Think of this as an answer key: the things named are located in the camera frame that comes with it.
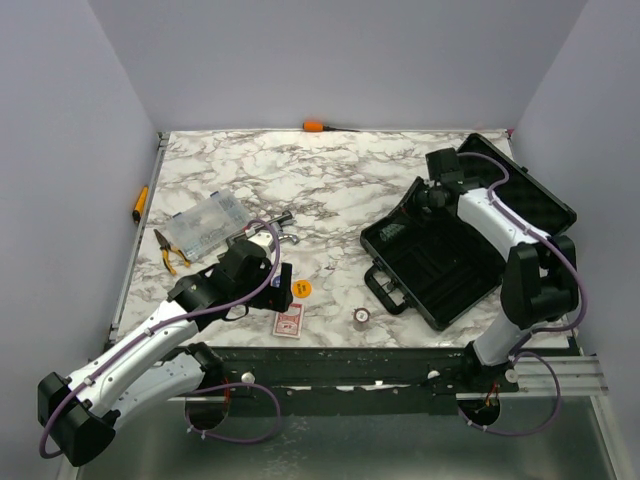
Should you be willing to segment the blue poker chip stack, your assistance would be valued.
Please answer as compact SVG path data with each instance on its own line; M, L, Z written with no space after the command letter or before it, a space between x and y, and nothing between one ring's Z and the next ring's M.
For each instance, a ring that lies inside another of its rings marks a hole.
M382 242L390 242L406 230L406 226L398 223L390 223L379 231L379 239Z

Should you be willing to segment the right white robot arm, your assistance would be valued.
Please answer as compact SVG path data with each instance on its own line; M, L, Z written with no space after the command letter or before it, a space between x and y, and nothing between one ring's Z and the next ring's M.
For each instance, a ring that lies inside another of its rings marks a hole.
M430 185L417 183L393 222L401 231L387 247L387 264L401 291L434 328L444 329L495 287L500 308L471 341L460 379L480 392L532 335L574 311L581 286L576 251L506 206L496 189L466 178L453 148L427 155Z

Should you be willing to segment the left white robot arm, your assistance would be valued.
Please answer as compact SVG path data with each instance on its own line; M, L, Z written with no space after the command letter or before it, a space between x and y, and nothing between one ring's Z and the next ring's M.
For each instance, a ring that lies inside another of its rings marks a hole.
M142 409L174 396L229 388L222 359L193 337L240 307L285 312L293 301L292 266L277 236L239 240L221 260L176 281L156 310L105 353L37 386L43 427L39 454L82 466L100 455Z

